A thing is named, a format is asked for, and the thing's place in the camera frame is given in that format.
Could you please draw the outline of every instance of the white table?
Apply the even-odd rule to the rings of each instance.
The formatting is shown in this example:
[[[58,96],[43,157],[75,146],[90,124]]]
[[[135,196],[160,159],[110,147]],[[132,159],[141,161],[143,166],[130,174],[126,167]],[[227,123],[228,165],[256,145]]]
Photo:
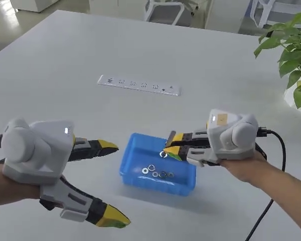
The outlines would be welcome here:
[[[192,51],[181,48],[186,43]],[[257,44],[252,36],[57,11],[3,49],[0,131],[15,116],[29,122],[67,118],[77,136],[117,143],[119,152],[69,163],[64,174],[117,206],[132,224],[95,228],[62,220],[59,210],[48,212],[27,200],[0,207],[0,241],[244,240],[269,198],[223,168],[199,169],[189,197],[124,186],[118,169],[133,132],[163,138],[170,130],[191,132],[205,124],[210,109],[220,108],[255,113],[262,126],[279,132],[287,170],[301,178],[301,114],[282,99],[280,49],[255,60]],[[177,83],[182,95],[98,86],[101,74]],[[258,142],[279,166],[277,139]],[[274,205],[252,240],[301,241],[301,230]]]

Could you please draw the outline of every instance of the human hand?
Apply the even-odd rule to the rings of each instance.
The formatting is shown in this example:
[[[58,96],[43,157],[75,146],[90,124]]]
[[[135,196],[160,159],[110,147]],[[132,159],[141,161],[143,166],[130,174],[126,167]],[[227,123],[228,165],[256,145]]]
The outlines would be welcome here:
[[[221,166],[225,167],[234,177],[242,182],[248,182],[253,186],[258,187],[259,181],[276,169],[269,164],[261,153],[254,152],[252,158],[245,160],[223,160]]]
[[[2,174],[0,164],[0,205],[17,202],[23,199],[39,199],[39,186],[21,184]]]

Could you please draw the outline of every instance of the blue container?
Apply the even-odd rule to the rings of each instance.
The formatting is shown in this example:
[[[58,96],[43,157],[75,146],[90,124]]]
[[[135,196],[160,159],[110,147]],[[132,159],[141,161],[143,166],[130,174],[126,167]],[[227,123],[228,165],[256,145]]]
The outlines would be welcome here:
[[[180,196],[188,196],[196,183],[196,166],[171,157],[162,158],[160,152],[165,139],[134,133],[130,136],[119,173],[124,184],[157,190]],[[154,178],[152,172],[143,174],[142,168],[153,164],[160,173],[173,172],[174,177]]]

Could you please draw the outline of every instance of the socket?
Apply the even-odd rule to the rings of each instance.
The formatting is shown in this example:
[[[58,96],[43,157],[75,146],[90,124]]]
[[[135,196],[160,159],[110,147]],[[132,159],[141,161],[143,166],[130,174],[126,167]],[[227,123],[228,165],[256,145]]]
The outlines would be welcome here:
[[[142,80],[131,80],[128,78],[117,78],[113,76],[101,75],[97,83],[101,85],[141,90],[159,94],[168,94],[175,96],[179,96],[181,94],[181,88],[178,85],[168,83],[155,83],[153,81],[145,82]]]

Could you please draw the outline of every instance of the wrist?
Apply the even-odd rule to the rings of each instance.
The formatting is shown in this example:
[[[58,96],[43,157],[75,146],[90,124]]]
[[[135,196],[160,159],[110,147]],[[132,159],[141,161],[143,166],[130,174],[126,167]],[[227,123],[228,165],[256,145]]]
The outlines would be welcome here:
[[[249,183],[257,188],[263,189],[265,183],[268,183],[272,176],[280,172],[282,171],[268,162],[259,162]]]

